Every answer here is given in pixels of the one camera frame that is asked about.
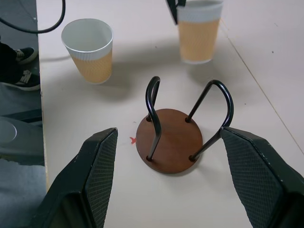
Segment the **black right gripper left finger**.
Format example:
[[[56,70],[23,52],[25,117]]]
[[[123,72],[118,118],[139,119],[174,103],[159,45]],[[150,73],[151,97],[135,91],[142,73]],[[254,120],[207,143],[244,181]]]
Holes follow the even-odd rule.
[[[102,228],[111,195],[118,130],[84,141],[57,175],[30,221],[31,228]]]

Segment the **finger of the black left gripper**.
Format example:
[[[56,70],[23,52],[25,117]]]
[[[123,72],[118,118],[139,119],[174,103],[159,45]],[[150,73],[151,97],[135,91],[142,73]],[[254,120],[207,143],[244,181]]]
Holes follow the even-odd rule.
[[[167,5],[170,9],[171,15],[174,19],[175,24],[178,24],[177,20],[177,7],[182,6],[184,7],[186,4],[186,0],[166,0]]]

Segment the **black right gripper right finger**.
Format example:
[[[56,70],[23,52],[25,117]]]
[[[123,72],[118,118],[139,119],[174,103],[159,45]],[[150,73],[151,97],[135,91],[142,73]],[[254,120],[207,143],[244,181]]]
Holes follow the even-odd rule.
[[[234,188],[254,228],[304,226],[304,178],[264,138],[222,128]]]

